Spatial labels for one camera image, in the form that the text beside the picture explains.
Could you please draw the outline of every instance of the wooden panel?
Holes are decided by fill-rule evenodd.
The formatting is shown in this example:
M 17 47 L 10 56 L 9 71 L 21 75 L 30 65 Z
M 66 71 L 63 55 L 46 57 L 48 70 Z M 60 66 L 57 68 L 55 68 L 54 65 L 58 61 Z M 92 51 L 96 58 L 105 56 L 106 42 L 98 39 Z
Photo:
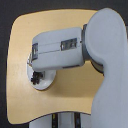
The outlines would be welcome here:
M 91 112 L 92 99 L 103 76 L 95 71 L 90 62 L 80 68 L 57 71 L 54 82 L 45 91 L 31 87 L 26 62 L 34 36 L 44 31 L 83 27 L 94 13 L 88 10 L 54 10 L 16 19 L 7 62 L 7 114 L 10 123 L 25 123 L 60 111 Z

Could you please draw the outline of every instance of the light wooden surface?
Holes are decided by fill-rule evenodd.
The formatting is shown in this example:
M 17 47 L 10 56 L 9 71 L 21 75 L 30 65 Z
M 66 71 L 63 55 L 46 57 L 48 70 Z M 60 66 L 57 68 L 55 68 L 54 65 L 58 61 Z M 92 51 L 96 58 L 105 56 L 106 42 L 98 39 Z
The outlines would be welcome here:
M 92 100 L 103 76 L 86 62 L 83 67 L 59 70 L 45 91 L 31 87 L 26 73 L 32 39 L 37 34 L 69 27 L 83 27 L 95 11 L 56 10 L 20 16 L 13 24 L 7 63 L 7 115 L 12 124 L 60 112 L 91 112 Z

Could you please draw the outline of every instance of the robotic arm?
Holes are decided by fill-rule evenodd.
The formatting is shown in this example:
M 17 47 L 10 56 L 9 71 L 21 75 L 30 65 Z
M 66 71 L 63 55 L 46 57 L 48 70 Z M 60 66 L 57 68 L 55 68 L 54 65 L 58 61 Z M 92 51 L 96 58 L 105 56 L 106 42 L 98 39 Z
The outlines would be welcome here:
M 55 70 L 82 66 L 86 60 L 93 60 L 94 67 L 104 72 L 92 104 L 92 128 L 128 128 L 128 44 L 125 24 L 117 12 L 98 11 L 83 30 L 37 35 L 28 60 L 28 77 L 33 76 L 36 89 L 46 89 Z

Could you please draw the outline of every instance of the wooden board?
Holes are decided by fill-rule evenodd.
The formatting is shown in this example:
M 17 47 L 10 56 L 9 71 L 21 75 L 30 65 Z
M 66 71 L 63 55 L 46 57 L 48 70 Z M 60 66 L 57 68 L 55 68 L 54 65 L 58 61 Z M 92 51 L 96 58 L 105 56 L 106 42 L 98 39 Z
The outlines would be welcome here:
M 83 67 L 59 70 L 51 87 L 37 91 L 26 73 L 32 39 L 41 32 L 83 27 L 95 11 L 54 10 L 20 16 L 11 31 L 7 62 L 7 115 L 12 124 L 29 122 L 60 112 L 91 112 L 92 100 L 103 76 L 86 62 Z

